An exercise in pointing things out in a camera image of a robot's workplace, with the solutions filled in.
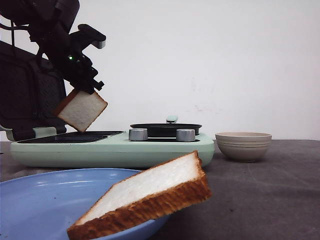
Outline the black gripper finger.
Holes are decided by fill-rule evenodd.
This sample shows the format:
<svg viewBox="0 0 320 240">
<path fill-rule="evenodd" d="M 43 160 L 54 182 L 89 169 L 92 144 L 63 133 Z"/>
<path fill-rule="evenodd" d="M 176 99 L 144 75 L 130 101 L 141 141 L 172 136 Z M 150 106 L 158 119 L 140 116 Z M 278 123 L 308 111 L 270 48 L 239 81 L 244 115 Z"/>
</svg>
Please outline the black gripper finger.
<svg viewBox="0 0 320 240">
<path fill-rule="evenodd" d="M 96 81 L 95 79 L 92 79 L 88 82 L 87 92 L 89 94 L 93 94 L 95 90 L 100 91 L 104 85 L 105 84 L 102 81 Z"/>
</svg>

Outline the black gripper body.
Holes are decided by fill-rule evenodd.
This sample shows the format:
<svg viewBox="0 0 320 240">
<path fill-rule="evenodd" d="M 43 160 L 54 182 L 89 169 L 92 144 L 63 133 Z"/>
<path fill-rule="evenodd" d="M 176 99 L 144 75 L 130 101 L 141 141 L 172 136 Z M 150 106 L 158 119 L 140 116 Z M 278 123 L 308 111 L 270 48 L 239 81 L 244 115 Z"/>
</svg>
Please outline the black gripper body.
<svg viewBox="0 0 320 240">
<path fill-rule="evenodd" d="M 71 47 L 71 37 L 62 24 L 36 28 L 29 26 L 30 40 L 39 46 L 38 54 L 45 54 L 53 67 L 63 79 L 74 88 L 88 88 L 89 81 L 94 79 L 98 71 L 93 63 L 82 52 Z"/>
</svg>

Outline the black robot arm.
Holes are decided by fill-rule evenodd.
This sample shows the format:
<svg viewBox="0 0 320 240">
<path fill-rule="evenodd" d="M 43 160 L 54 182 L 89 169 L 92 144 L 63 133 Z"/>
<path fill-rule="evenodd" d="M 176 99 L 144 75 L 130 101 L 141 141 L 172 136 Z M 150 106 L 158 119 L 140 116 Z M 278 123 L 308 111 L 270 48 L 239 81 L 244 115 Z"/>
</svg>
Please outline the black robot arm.
<svg viewBox="0 0 320 240">
<path fill-rule="evenodd" d="M 107 37 L 88 24 L 80 24 L 76 32 L 70 32 L 79 8 L 77 0 L 2 0 L 0 14 L 13 25 L 0 27 L 27 31 L 30 41 L 38 45 L 37 62 L 46 55 L 76 90 L 93 94 L 104 83 L 94 79 L 98 71 L 83 50 L 89 45 L 104 48 Z"/>
</svg>

